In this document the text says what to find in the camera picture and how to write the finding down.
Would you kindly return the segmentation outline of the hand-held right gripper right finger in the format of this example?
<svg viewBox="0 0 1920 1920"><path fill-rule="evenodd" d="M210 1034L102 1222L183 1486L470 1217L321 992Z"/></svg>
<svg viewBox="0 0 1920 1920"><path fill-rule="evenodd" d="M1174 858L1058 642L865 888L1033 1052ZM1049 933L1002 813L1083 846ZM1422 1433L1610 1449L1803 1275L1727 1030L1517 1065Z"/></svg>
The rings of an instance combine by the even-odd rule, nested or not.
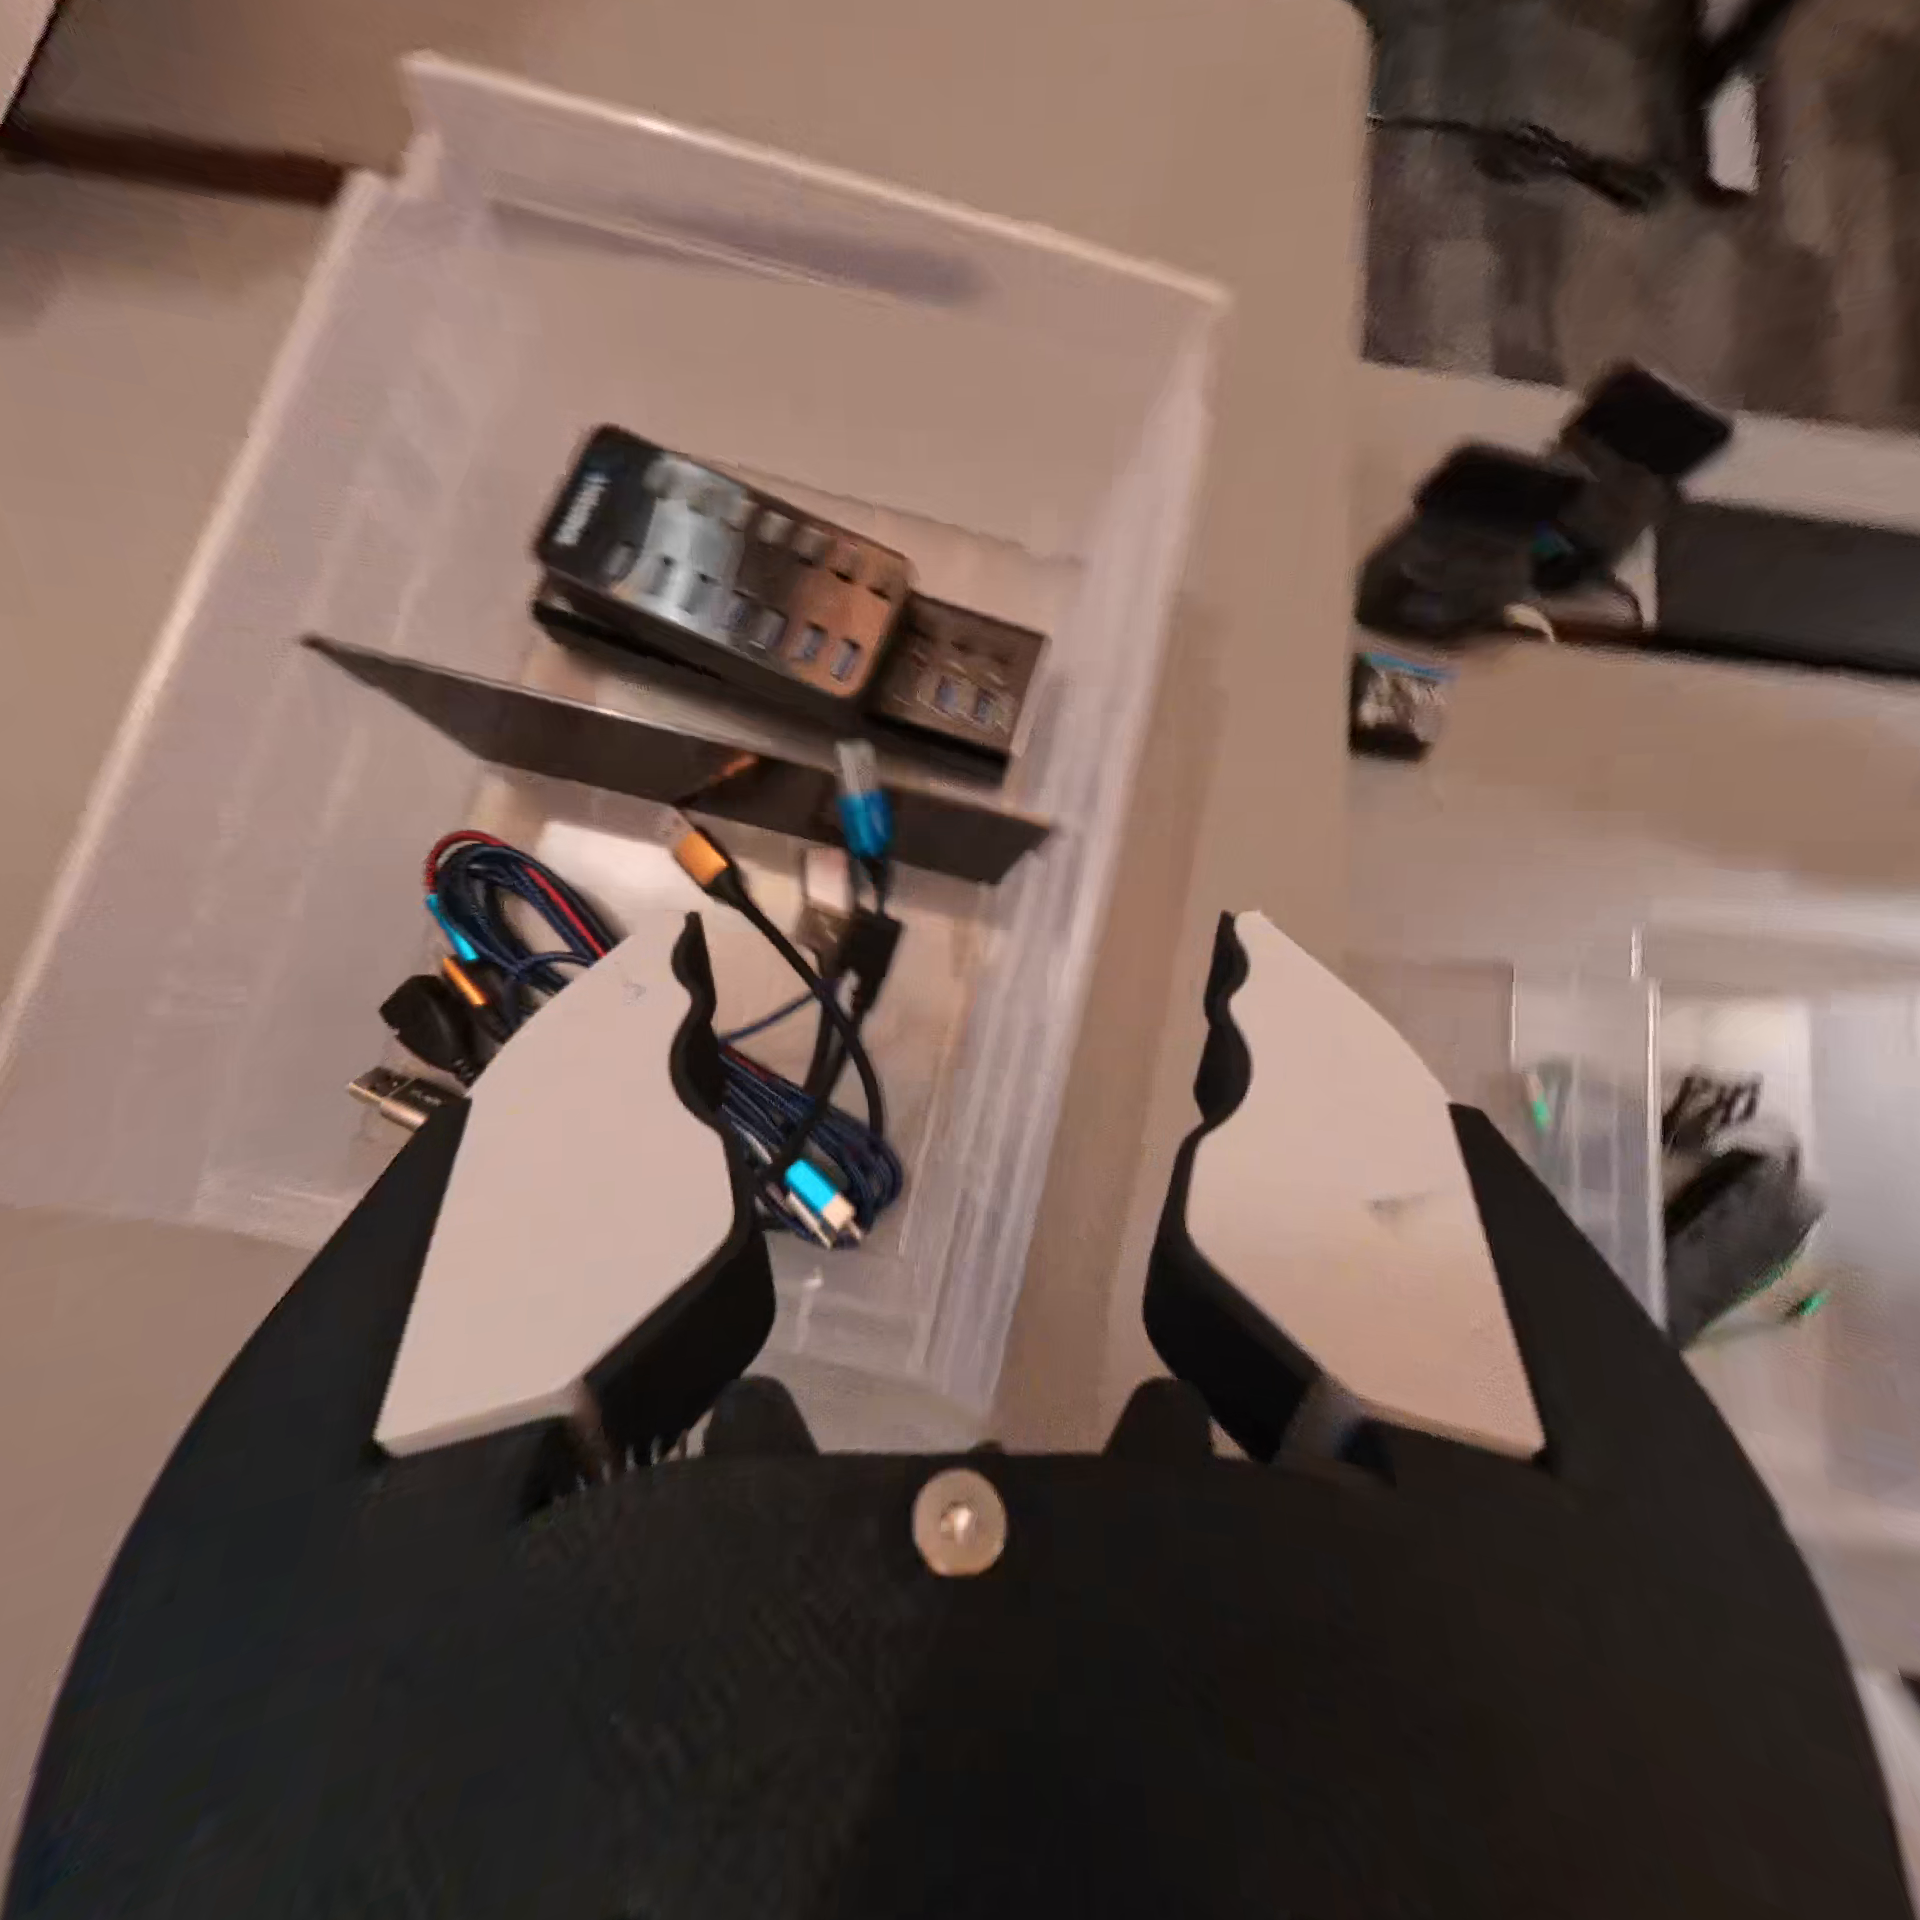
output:
<svg viewBox="0 0 1920 1920"><path fill-rule="evenodd" d="M1258 910L1215 923L1196 1124L1143 1283L1155 1355L1265 1465L1390 1429L1530 1464L1545 1422L1449 1096Z"/></svg>

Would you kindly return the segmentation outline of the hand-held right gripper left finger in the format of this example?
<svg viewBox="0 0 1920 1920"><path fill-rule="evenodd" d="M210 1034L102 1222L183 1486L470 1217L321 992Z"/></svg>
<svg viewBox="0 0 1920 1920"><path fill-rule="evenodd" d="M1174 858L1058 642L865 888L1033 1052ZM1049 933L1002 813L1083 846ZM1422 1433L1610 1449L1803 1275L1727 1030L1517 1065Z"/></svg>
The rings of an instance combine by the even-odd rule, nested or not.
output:
<svg viewBox="0 0 1920 1920"><path fill-rule="evenodd" d="M594 1465L665 1456L778 1320L719 1117L700 912L653 910L482 1070L373 1437L426 1456L557 1427Z"/></svg>

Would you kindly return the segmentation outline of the large black usb hub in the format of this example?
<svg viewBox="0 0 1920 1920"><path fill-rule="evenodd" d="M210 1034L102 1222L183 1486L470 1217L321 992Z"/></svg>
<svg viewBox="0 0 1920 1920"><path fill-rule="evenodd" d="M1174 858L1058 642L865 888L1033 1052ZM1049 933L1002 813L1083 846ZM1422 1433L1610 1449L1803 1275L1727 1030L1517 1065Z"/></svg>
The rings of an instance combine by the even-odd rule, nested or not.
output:
<svg viewBox="0 0 1920 1920"><path fill-rule="evenodd" d="M894 547L610 424L532 558L618 645L821 718L869 705L917 585Z"/></svg>

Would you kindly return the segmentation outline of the clear plastic storage bin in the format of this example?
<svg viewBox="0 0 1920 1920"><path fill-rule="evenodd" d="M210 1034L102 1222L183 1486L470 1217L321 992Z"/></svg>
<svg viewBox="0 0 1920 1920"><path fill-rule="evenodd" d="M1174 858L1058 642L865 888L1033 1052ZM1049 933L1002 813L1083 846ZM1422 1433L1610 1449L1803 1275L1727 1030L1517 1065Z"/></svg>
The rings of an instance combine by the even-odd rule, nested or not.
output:
<svg viewBox="0 0 1920 1920"><path fill-rule="evenodd" d="M1225 299L1201 281L435 58L395 181L332 219L4 1018L4 1205L321 1249L399 1130L350 1102L428 966L426 850L482 825L620 929L713 912L659 806L519 778L303 648L431 692L747 736L531 618L532 540L596 425L890 538L1037 626L1002 802L1043 841L967 884L908 850L871 1024L900 1208L775 1249L775 1355L982 1419L1185 570Z"/></svg>

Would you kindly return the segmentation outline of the black plug adapter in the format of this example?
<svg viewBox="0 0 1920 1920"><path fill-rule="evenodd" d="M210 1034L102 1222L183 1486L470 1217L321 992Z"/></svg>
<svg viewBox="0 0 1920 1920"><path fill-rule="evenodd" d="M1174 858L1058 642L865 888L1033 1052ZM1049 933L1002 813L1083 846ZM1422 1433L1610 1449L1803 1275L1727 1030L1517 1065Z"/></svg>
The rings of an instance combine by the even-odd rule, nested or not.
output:
<svg viewBox="0 0 1920 1920"><path fill-rule="evenodd" d="M377 1014L394 1043L415 1064L469 1086L482 1070L482 1029L473 1009L443 976L407 976L380 1005Z"/></svg>

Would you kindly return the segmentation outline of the small black usb hub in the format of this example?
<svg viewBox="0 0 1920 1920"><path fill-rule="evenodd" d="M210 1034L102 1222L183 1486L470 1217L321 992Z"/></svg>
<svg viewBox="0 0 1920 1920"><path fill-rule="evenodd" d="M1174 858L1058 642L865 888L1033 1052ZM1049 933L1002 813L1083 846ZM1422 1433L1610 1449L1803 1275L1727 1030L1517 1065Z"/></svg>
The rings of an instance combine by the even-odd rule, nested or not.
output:
<svg viewBox="0 0 1920 1920"><path fill-rule="evenodd" d="M881 736L1003 779L1025 746L1049 636L923 592L906 596L867 696Z"/></svg>

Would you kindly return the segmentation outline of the black bundled item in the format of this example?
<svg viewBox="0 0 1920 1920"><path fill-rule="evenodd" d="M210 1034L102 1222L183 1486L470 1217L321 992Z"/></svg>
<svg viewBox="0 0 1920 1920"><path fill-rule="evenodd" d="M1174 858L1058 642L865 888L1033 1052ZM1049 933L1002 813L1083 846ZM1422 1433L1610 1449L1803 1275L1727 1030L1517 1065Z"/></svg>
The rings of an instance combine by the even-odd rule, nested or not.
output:
<svg viewBox="0 0 1920 1920"><path fill-rule="evenodd" d="M1772 1294L1829 1212L1753 1073L1682 1070L1665 1093L1665 1322L1677 1350Z"/></svg>

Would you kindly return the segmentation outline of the black divider panel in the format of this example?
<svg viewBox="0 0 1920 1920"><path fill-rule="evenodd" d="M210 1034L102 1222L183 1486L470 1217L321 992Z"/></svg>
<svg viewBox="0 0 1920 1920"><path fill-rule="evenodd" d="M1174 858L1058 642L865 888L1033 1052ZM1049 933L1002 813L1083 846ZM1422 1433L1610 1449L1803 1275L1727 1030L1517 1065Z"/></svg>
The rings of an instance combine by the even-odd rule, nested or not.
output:
<svg viewBox="0 0 1920 1920"><path fill-rule="evenodd" d="M390 656L315 633L301 648L422 720L470 760L515 776L709 813L812 846L842 825L831 762L817 749L738 748L690 725ZM910 868L1002 883L1051 837L1051 822L956 788L882 781L892 856Z"/></svg>

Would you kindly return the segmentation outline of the small dark packet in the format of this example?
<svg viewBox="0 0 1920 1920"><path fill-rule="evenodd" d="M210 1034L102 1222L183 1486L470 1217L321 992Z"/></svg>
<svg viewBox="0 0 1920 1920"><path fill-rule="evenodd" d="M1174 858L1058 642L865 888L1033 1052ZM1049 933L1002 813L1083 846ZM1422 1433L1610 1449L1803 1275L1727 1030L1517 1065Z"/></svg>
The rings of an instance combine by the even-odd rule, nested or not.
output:
<svg viewBox="0 0 1920 1920"><path fill-rule="evenodd" d="M1351 754L1423 762L1443 734L1453 683L1451 666L1383 649L1357 652L1348 676Z"/></svg>

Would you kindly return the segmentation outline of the flat black device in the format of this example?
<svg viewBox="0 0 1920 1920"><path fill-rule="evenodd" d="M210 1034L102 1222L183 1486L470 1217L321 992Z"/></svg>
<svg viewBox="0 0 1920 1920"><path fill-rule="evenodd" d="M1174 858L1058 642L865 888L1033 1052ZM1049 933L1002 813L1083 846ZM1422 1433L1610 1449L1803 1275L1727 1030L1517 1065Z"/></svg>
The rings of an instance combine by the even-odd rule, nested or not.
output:
<svg viewBox="0 0 1920 1920"><path fill-rule="evenodd" d="M1687 504L1653 566L1653 652L1917 682L1915 533Z"/></svg>

